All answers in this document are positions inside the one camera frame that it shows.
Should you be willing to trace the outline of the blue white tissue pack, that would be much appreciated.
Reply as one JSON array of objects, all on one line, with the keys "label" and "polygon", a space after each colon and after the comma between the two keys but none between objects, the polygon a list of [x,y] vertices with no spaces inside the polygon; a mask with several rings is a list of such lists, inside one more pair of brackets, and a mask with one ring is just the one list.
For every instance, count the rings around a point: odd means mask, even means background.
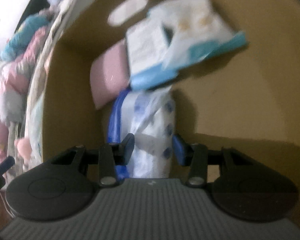
[{"label": "blue white tissue pack", "polygon": [[129,162],[116,166],[118,178],[167,178],[174,132],[175,101],[171,87],[121,91],[111,110],[107,141],[122,142],[132,133],[135,142]]}]

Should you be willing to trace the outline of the white blue paper box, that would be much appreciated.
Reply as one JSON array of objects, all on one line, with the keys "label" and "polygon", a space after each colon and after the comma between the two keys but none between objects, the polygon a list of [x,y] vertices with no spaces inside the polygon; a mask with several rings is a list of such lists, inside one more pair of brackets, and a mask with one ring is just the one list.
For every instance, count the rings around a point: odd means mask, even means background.
[{"label": "white blue paper box", "polygon": [[160,21],[145,18],[128,28],[126,45],[132,90],[151,89],[178,76],[162,66],[169,41]]}]

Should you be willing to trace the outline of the cotton swab bag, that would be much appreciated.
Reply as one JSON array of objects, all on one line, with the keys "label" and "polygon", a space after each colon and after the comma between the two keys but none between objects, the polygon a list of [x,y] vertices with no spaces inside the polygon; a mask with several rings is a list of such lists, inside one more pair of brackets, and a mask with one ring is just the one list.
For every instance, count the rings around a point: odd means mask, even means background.
[{"label": "cotton swab bag", "polygon": [[164,0],[148,15],[172,31],[164,69],[186,68],[247,44],[245,33],[232,29],[210,0]]}]

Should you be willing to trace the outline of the pink grey quilt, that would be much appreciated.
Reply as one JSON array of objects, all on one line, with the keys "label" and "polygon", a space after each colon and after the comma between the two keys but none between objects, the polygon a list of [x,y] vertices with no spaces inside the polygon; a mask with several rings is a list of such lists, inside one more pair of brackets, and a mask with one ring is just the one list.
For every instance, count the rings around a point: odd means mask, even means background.
[{"label": "pink grey quilt", "polygon": [[24,53],[14,61],[0,63],[0,162],[7,157],[8,128],[11,122],[24,119],[26,98],[48,26],[32,36]]}]

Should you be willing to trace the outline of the brown cardboard box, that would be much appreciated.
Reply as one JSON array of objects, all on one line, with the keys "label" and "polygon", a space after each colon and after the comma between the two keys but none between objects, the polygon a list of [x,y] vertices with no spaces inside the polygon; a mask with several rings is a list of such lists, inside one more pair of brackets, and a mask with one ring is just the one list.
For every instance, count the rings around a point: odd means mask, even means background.
[{"label": "brown cardboard box", "polygon": [[[95,0],[57,42],[47,77],[43,158],[105,142],[110,113],[95,109],[91,64],[142,20],[114,27],[125,0]],[[148,0],[151,8],[163,0]],[[234,147],[290,178],[300,191],[300,1],[211,0],[248,46],[184,69],[173,85],[176,131],[188,142]],[[300,226],[300,198],[289,218]]]}]

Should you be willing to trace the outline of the blue pillow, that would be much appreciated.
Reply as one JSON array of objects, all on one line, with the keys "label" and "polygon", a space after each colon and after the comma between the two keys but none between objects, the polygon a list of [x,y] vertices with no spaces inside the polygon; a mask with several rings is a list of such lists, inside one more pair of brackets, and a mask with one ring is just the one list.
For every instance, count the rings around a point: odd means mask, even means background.
[{"label": "blue pillow", "polygon": [[25,52],[36,31],[48,23],[49,20],[43,15],[35,14],[27,17],[2,50],[0,61],[14,61]]}]

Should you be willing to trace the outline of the white rolled blanket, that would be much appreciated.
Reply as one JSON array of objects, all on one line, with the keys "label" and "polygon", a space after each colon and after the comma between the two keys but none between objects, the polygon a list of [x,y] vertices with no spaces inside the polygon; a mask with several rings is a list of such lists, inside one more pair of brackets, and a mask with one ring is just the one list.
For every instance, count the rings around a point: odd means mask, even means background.
[{"label": "white rolled blanket", "polygon": [[31,77],[27,96],[25,120],[21,127],[21,142],[16,146],[18,154],[26,150],[30,160],[21,160],[21,170],[28,171],[43,161],[42,126],[43,100],[51,57],[57,41],[80,13],[94,0],[62,0],[55,8],[55,15],[47,30],[45,43]]}]

